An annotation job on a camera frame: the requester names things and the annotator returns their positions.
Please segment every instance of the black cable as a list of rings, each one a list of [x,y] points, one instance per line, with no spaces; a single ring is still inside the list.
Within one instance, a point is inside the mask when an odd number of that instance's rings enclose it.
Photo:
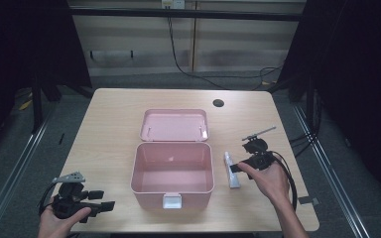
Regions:
[[[320,51],[317,51],[317,53],[316,53],[315,56],[313,57],[312,62],[317,62],[317,61],[318,61],[318,66],[315,67],[315,68],[321,68],[321,67],[323,66],[323,64],[324,64],[324,61],[325,61],[325,59],[326,59],[326,55],[327,55],[328,52],[329,52],[329,46],[330,46],[330,44],[332,43],[333,38],[335,37],[335,32],[336,32],[337,28],[339,27],[338,25],[339,25],[339,22],[340,22],[342,13],[343,13],[344,9],[345,9],[346,6],[347,6],[347,2],[348,2],[347,0],[344,1],[343,5],[342,5],[342,8],[341,8],[341,10],[340,10],[339,13],[338,13],[338,16],[337,16],[335,22],[334,22],[334,23],[332,24],[332,26],[330,27],[330,32],[329,32],[330,37],[329,37],[328,41],[324,41],[324,42],[322,42],[321,45],[320,45],[320,47],[319,47],[319,49],[324,48],[324,51],[323,51],[323,54],[322,54],[321,58],[319,59],[319,57],[320,57]],[[292,81],[298,79],[300,75],[303,75],[303,71],[304,71],[304,70],[300,70],[300,71],[301,71],[302,73],[299,72],[298,75],[293,75],[293,76],[291,76],[290,78],[288,78],[287,80],[283,81],[282,83],[279,83],[280,85],[276,85],[275,87],[269,88],[268,91],[269,91],[270,93],[273,93],[273,92],[275,92],[276,90],[279,90],[279,89],[281,89],[281,88],[283,88],[283,87],[285,87],[285,86],[288,86],[288,84],[290,84],[290,82],[292,82]],[[309,144],[308,144],[305,148],[303,148],[300,152],[297,153],[297,155],[301,154],[301,153],[302,153],[302,152],[303,152],[309,145],[311,145],[311,144],[314,142],[314,139],[317,138],[317,136],[318,136],[318,128],[319,128],[319,124],[320,124],[320,117],[319,117],[319,121],[318,121],[318,124],[317,124],[317,131],[314,132],[314,133],[308,133],[308,134],[305,136],[305,137],[311,137],[311,136],[313,136],[313,138],[310,140]]]
[[[282,88],[286,88],[290,86],[291,83],[297,81],[302,75],[304,75],[304,73],[305,72],[302,70],[302,72],[297,72],[294,75],[289,76],[286,80],[279,80],[275,85],[271,86],[266,91],[273,94],[274,92],[281,90]]]
[[[302,135],[296,139],[290,140],[291,144],[293,144],[297,141],[303,140],[305,138],[307,138],[309,141],[307,145],[305,145],[299,152],[297,152],[295,154],[295,157],[298,157],[299,155],[301,155],[315,140],[318,139],[318,133],[319,133],[320,123],[321,123],[321,112],[322,112],[322,102],[319,99],[319,97],[316,95],[316,115],[317,115],[317,117],[316,117],[316,122],[314,124],[313,129],[308,134],[305,134],[305,135]],[[296,146],[292,146],[292,148],[296,148],[296,147],[298,147],[304,143],[305,142],[302,142]]]
[[[261,83],[258,84],[256,87],[254,87],[253,89],[251,89],[252,91],[258,89],[261,85],[262,85],[262,77],[265,76],[265,75],[268,75],[272,72],[274,72],[275,70],[277,69],[281,69],[283,66],[280,65],[278,67],[264,67],[262,68],[260,71],[259,71],[259,75],[256,75],[256,76],[225,76],[225,75],[221,75],[221,76],[198,76],[198,75],[194,75],[194,74],[190,74],[190,73],[187,73],[187,72],[184,72],[181,67],[179,66],[178,64],[178,59],[176,57],[176,48],[175,48],[175,41],[174,41],[174,37],[173,37],[173,25],[172,25],[172,19],[171,18],[168,18],[168,23],[169,23],[169,34],[170,34],[170,41],[171,41],[171,44],[172,44],[172,51],[173,51],[173,58],[175,60],[175,64],[176,64],[176,67],[178,68],[178,70],[183,73],[184,75],[186,76],[189,76],[189,77],[194,77],[194,78],[199,78],[199,79],[202,79],[216,87],[219,87],[221,89],[224,89],[224,90],[230,90],[229,88],[226,88],[226,87],[223,87],[219,84],[216,84],[214,82],[212,82],[211,80],[209,80],[208,78],[219,78],[219,77],[222,77],[222,78],[257,78],[257,77],[260,77],[261,78]],[[262,74],[262,71],[263,70],[266,70],[266,69],[272,69],[271,71],[265,73],[265,74]]]
[[[181,67],[180,67],[179,64],[178,64],[178,59],[176,58],[175,41],[173,40],[172,19],[171,19],[171,18],[168,18],[167,20],[168,20],[168,23],[169,23],[169,33],[170,33],[170,41],[171,41],[171,43],[172,43],[173,58],[175,59],[175,64],[176,64],[176,67],[178,68],[178,70],[179,70],[181,73],[183,73],[184,75],[186,75],[186,76],[194,77],[194,78],[199,78],[199,79],[202,79],[202,80],[204,80],[204,81],[206,81],[206,82],[209,82],[210,84],[212,84],[212,85],[214,85],[214,86],[216,86],[216,87],[219,87],[219,88],[224,89],[224,90],[229,90],[228,88],[225,88],[225,87],[223,87],[223,86],[221,86],[221,85],[218,85],[218,84],[216,84],[216,83],[214,83],[214,82],[212,82],[212,81],[210,81],[210,80],[208,80],[208,79],[206,79],[206,78],[204,78],[204,77],[202,77],[202,76],[192,75],[192,74],[189,74],[189,73],[184,72],[184,71],[181,69]]]
[[[56,183],[55,183],[55,182],[52,182],[52,183],[48,186],[48,188],[46,188],[45,193],[43,193],[42,199],[40,199],[40,202],[37,204],[37,206],[39,207],[39,216],[42,215],[42,213],[45,211],[46,207],[48,207],[49,205],[51,205],[51,203],[45,205],[45,199],[46,199],[46,197],[48,196],[49,191],[51,191],[51,189],[52,189],[55,185],[56,185]]]
[[[261,83],[259,83],[256,87],[252,88],[252,91],[254,91],[254,90],[256,90],[256,89],[258,89],[259,87],[262,86],[262,83],[264,82],[264,78],[263,78],[264,76],[266,76],[266,75],[268,75],[268,74],[274,72],[274,71],[277,70],[277,69],[281,69],[282,67],[283,67],[283,66],[281,65],[281,66],[278,66],[278,67],[264,67],[264,68],[262,68],[262,69],[259,71],[259,77],[260,77],[260,79],[261,79]],[[265,73],[265,74],[262,74],[262,71],[265,70],[265,69],[272,69],[272,70],[269,71],[269,72],[267,72],[267,73]]]
[[[278,165],[280,165],[280,167],[283,169],[284,173],[286,174],[287,179],[289,180],[290,188],[292,189],[292,205],[293,205],[293,209],[296,211],[298,196],[297,196],[296,184],[295,184],[295,181],[293,180],[292,174],[290,172],[290,168],[287,165],[287,162],[286,162],[286,160],[284,159],[283,156],[281,156],[277,152],[274,152],[274,151],[271,151],[271,152],[273,154],[278,155],[282,159],[282,161],[286,164],[284,166],[284,164],[278,158],[274,157],[274,160],[278,163]]]

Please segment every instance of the box lid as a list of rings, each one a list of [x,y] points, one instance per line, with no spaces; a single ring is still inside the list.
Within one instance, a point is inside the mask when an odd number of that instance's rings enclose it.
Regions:
[[[149,109],[144,114],[143,141],[206,141],[206,113],[201,109]]]

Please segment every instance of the dark floor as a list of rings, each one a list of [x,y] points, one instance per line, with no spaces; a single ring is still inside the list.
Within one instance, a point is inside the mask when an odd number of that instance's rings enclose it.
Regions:
[[[250,75],[254,72],[231,72]],[[259,84],[259,78],[211,78],[227,89],[250,90]],[[94,89],[99,87],[142,87],[142,88],[190,88],[218,89],[212,83],[197,78],[188,78],[180,73],[147,74],[93,79]],[[45,114],[52,111],[49,123],[31,160],[20,176],[18,185],[10,195],[8,206],[0,217],[0,237],[35,237],[39,225],[37,203],[52,178],[58,177],[69,149],[80,126],[90,99],[69,89],[61,88],[63,98],[58,103],[44,103]],[[273,94],[278,111],[289,139],[303,135],[304,132],[294,111],[286,90]],[[25,98],[17,99],[16,106],[0,132],[0,192],[16,166],[20,155],[31,138],[33,122],[32,108],[19,111],[18,106]],[[350,200],[358,210],[369,237],[381,237],[381,185],[364,168],[361,158],[348,148],[345,138],[337,125],[326,115],[322,115],[319,141],[341,180]],[[294,148],[295,154],[304,146]],[[311,148],[297,157],[305,184],[311,197],[319,204],[315,206],[320,223],[318,231],[310,232],[312,237],[356,237],[346,215],[340,207],[328,180],[324,176],[318,159]],[[260,232],[256,237],[281,237],[280,232]],[[123,234],[113,237],[188,237],[183,234]],[[193,234],[209,237],[243,237],[241,234]],[[80,237],[110,237],[110,234],[81,234]]]

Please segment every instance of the table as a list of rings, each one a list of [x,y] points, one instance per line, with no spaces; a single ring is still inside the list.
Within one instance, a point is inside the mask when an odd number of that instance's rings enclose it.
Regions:
[[[213,105],[215,99],[224,102]],[[215,188],[203,210],[145,210],[130,187],[139,134],[148,109],[203,109],[207,114]],[[95,91],[61,175],[81,171],[87,190],[105,191],[101,201],[116,201],[113,211],[99,213],[80,232],[255,232],[278,231],[280,225],[268,198],[244,173],[241,187],[230,189],[223,161],[228,151],[233,161],[249,158],[242,138],[261,130],[277,129],[261,136],[269,150],[288,162],[299,197],[307,190],[292,153],[271,94],[256,91],[109,89]],[[311,204],[298,204],[297,213],[308,231],[318,229]]]

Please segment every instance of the pink plastic box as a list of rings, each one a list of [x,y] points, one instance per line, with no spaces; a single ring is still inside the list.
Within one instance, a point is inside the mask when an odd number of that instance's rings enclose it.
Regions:
[[[151,109],[144,115],[131,187],[143,208],[204,208],[214,188],[206,114]]]

